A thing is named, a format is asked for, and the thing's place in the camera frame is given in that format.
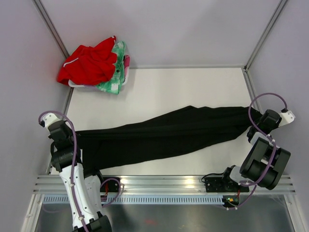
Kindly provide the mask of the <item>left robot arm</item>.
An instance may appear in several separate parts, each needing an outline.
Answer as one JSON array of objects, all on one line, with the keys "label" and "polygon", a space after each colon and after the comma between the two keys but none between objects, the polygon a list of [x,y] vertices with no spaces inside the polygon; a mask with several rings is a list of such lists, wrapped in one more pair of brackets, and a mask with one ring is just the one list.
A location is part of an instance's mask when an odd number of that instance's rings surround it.
[{"label": "left robot arm", "polygon": [[104,214],[100,191],[104,178],[98,175],[84,177],[84,167],[76,134],[63,120],[47,127],[53,140],[52,166],[59,172],[69,199],[74,232],[111,232],[112,226]]}]

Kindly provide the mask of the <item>black trousers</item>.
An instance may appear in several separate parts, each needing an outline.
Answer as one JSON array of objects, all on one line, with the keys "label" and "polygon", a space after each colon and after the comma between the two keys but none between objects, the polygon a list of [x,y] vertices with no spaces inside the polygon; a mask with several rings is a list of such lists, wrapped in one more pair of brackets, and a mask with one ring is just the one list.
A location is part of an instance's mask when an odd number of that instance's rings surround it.
[{"label": "black trousers", "polygon": [[84,169],[101,170],[181,156],[231,141],[252,121],[248,107],[187,106],[144,122],[76,134]]}]

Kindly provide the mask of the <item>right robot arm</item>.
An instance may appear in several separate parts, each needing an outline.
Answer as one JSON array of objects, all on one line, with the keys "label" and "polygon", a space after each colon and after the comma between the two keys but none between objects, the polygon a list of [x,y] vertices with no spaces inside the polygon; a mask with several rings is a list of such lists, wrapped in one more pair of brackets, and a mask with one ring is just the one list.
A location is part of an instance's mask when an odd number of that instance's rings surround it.
[{"label": "right robot arm", "polygon": [[249,186],[258,185],[272,190],[278,184],[289,161],[291,153],[278,145],[273,145],[270,133],[294,121],[292,111],[283,109],[281,113],[266,110],[256,126],[251,126],[247,133],[252,148],[243,164],[227,168],[220,179],[220,186],[225,191],[249,191]]}]

